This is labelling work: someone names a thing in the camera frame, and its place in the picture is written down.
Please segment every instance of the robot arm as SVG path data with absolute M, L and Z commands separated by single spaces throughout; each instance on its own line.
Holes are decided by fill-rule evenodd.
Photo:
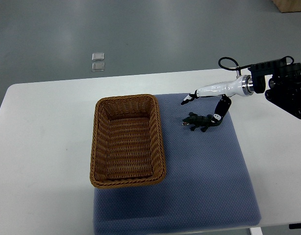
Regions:
M 230 69 L 221 65 L 223 59 L 233 61 L 237 68 Z M 268 101 L 289 112 L 295 117 L 301 119 L 301 64 L 295 63 L 291 56 L 285 56 L 280 60 L 272 60 L 263 63 L 239 67 L 238 63 L 229 57 L 223 57 L 218 61 L 221 68 L 238 71 L 237 79 L 231 82 L 220 82 L 197 89 L 195 92 L 188 94 L 181 105 L 187 104 L 199 97 L 209 97 L 222 95 L 219 101 L 213 122 L 222 119 L 228 111 L 231 97 L 235 94 L 240 96 L 249 96 L 255 93 L 265 92 L 265 76 L 272 74 L 269 81 L 270 90 L 265 92 Z M 241 69 L 248 68 L 250 75 L 240 75 Z
M 182 101 L 181 105 L 187 104 L 199 97 L 211 97 L 225 94 L 228 97 L 238 94 L 240 96 L 249 96 L 253 94 L 251 76 L 240 75 L 237 79 L 231 82 L 220 82 L 208 85 L 190 93 Z

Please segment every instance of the black cable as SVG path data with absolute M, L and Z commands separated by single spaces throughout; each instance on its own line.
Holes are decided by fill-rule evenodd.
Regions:
M 287 55 L 287 56 L 283 57 L 282 60 L 283 60 L 283 59 L 286 59 L 286 60 L 287 60 L 287 58 L 290 58 L 290 59 L 292 60 L 292 62 L 290 63 L 290 65 L 294 63 L 294 59 L 293 59 L 293 57 L 290 56 L 290 55 Z
M 290 59 L 292 60 L 292 62 L 290 63 L 290 65 L 294 63 L 294 59 L 293 59 L 293 57 L 290 56 L 290 55 L 287 55 L 287 56 L 283 57 L 282 60 L 283 60 L 283 59 L 287 59 L 287 58 L 290 58 Z M 231 69 L 231 68 L 228 68 L 228 67 L 223 66 L 223 65 L 221 64 L 221 61 L 222 61 L 222 60 L 231 60 L 232 62 L 235 63 L 236 68 Z M 229 70 L 229 71 L 239 71 L 240 73 L 241 73 L 241 70 L 242 70 L 242 69 L 246 69 L 246 68 L 249 68 L 249 67 L 252 66 L 252 64 L 250 64 L 250 65 L 245 65 L 245 66 L 241 66 L 241 67 L 240 67 L 239 64 L 238 64 L 238 62 L 237 62 L 235 59 L 233 59 L 233 58 L 231 58 L 231 57 L 227 57 L 227 56 L 220 58 L 220 59 L 218 60 L 218 65 L 219 65 L 219 67 L 222 68 L 222 69 Z
M 234 69 L 231 69 L 231 68 L 228 68 L 228 67 L 225 67 L 225 66 L 223 66 L 222 64 L 221 64 L 221 61 L 222 60 L 231 60 L 232 62 L 234 62 L 235 63 L 235 65 L 237 66 L 236 68 L 234 68 Z M 239 71 L 239 72 L 241 72 L 241 70 L 242 69 L 246 69 L 246 68 L 249 68 L 249 67 L 251 67 L 251 65 L 245 65 L 245 66 L 239 66 L 239 64 L 238 64 L 238 62 L 235 60 L 235 59 L 233 59 L 233 58 L 231 58 L 231 57 L 222 57 L 222 58 L 220 58 L 219 60 L 218 60 L 218 65 L 219 65 L 219 67 L 220 68 L 222 68 L 222 69 L 225 69 L 225 70 L 229 70 L 229 71 Z

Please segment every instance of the wicker basket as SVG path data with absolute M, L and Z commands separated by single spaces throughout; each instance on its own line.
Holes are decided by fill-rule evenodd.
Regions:
M 97 188 L 157 184 L 166 175 L 158 101 L 108 97 L 95 107 L 90 180 Z

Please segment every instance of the toy crocodile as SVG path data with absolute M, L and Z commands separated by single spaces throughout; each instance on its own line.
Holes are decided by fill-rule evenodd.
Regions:
M 211 121 L 212 118 L 213 116 L 211 114 L 208 114 L 205 117 L 205 116 L 198 116 L 197 114 L 190 112 L 189 116 L 182 120 L 183 121 L 182 125 L 186 126 L 186 125 L 194 124 L 194 126 L 190 128 L 191 131 L 194 131 L 196 128 L 200 126 L 203 126 L 201 128 L 201 131 L 205 132 L 210 126 L 219 126 L 223 121 L 223 119 L 220 119 L 218 122 L 214 123 Z

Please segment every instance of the gray floor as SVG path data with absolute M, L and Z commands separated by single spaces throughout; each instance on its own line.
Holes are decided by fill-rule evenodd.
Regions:
M 105 71 L 91 72 L 93 52 L 105 53 Z M 246 65 L 285 55 L 301 62 L 301 13 L 281 14 L 271 0 L 0 0 L 0 105 L 15 83 L 216 69 L 223 56 Z

